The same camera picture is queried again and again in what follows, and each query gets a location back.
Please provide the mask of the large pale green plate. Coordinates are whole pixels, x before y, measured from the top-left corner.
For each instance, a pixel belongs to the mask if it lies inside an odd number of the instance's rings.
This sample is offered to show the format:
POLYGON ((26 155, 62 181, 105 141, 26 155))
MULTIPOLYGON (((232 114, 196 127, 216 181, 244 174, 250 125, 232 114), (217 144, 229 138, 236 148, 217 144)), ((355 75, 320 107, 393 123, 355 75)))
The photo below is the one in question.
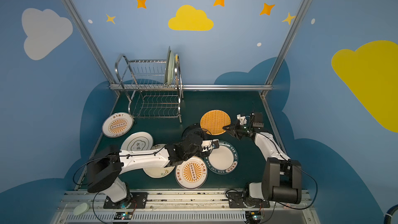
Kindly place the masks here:
POLYGON ((164 75, 164 84, 166 86, 170 86, 172 84, 174 67, 175 67, 175 54, 171 51, 171 47, 169 47, 167 51, 167 60, 166 60, 165 75, 164 75))

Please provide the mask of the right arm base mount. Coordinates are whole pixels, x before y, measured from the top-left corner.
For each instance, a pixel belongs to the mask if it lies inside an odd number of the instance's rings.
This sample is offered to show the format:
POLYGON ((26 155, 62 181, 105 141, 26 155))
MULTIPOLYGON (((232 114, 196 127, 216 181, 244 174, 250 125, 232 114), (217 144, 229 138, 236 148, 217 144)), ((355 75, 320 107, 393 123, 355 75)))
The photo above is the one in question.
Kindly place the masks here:
POLYGON ((229 190, 225 193, 229 208, 270 208, 270 203, 262 199, 250 198, 242 191, 229 190))

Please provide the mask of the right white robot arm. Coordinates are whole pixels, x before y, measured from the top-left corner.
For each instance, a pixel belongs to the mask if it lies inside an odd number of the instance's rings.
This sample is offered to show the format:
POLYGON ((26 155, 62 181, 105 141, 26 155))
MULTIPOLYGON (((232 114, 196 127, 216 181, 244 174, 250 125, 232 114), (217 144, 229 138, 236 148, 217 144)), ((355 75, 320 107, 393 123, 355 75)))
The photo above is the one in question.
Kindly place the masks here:
POLYGON ((266 161, 262 181, 249 183, 243 190, 246 206, 252 207, 262 201, 301 203, 301 164, 290 159, 278 146, 273 135, 265 132, 262 113, 237 115, 237 121, 224 126, 223 130, 238 140, 243 137, 252 139, 266 161))

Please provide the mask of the yellow woven plate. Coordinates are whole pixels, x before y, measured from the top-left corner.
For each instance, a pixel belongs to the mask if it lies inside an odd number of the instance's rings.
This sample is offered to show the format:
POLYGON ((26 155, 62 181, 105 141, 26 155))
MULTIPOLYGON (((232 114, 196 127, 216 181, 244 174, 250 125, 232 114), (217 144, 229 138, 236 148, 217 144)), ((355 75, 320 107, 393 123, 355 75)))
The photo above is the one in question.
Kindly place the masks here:
POLYGON ((201 120, 200 126, 202 129, 207 130, 207 134, 221 135, 226 131, 223 129, 224 126, 231 124, 230 116, 221 110, 212 110, 205 113, 201 120))

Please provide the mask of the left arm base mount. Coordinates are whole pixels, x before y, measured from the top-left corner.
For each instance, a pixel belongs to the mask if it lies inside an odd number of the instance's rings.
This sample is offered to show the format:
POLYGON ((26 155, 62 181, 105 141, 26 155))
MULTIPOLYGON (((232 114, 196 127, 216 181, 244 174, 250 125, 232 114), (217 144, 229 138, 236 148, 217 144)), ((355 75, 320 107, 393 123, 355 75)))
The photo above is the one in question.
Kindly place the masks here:
POLYGON ((119 202, 113 202, 110 197, 106 197, 104 209, 144 209, 148 198, 147 192, 131 192, 127 197, 119 202))

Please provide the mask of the small pale green plate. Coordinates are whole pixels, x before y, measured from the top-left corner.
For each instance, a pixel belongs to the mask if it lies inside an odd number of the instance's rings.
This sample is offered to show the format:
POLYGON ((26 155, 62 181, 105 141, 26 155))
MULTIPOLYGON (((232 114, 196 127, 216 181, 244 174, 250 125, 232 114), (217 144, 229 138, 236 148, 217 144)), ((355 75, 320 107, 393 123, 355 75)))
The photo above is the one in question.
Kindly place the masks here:
POLYGON ((179 57, 178 54, 175 55, 175 68, 174 68, 174 73, 175 73, 175 81, 177 82, 179 80, 179 57))

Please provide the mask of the green rim Hao Wei plate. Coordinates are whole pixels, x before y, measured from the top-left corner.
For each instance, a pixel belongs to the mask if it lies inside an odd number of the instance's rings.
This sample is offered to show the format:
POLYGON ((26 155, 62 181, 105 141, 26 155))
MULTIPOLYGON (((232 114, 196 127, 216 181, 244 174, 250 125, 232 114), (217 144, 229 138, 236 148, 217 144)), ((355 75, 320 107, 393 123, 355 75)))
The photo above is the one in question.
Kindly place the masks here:
POLYGON ((238 153, 230 143, 219 141, 219 148, 213 149, 204 161, 210 171, 219 175, 229 174, 238 165, 238 153))

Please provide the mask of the dark blue speckled plate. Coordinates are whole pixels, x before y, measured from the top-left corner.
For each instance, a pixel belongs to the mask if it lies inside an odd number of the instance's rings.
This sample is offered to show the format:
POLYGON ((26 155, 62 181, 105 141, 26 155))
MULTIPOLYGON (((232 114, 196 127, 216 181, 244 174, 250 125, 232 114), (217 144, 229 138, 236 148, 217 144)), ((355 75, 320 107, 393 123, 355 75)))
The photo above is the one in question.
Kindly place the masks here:
POLYGON ((195 123, 195 124, 192 124, 192 125, 190 125, 190 126, 188 126, 184 131, 183 131, 183 133, 182 133, 182 135, 181 135, 181 140, 183 141, 183 140, 185 140, 188 136, 190 136, 191 134, 195 134, 195 135, 198 135, 199 137, 203 137, 202 136, 202 134, 203 134, 203 132, 202 132, 202 128, 201 128, 201 126, 200 126, 200 124, 199 123, 195 123))

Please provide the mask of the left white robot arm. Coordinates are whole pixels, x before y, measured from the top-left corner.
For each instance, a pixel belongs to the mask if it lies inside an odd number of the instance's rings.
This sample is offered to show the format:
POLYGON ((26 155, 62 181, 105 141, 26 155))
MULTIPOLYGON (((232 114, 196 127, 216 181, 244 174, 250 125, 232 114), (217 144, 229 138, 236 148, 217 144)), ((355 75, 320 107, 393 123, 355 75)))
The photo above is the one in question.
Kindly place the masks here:
POLYGON ((87 192, 102 192, 112 202, 121 203, 130 197, 130 189, 119 175, 144 168, 176 167, 192 157, 209 157, 219 148, 219 140, 211 140, 208 130, 193 125, 190 128, 181 142, 154 150, 128 151, 116 145, 103 149, 87 163, 87 192))

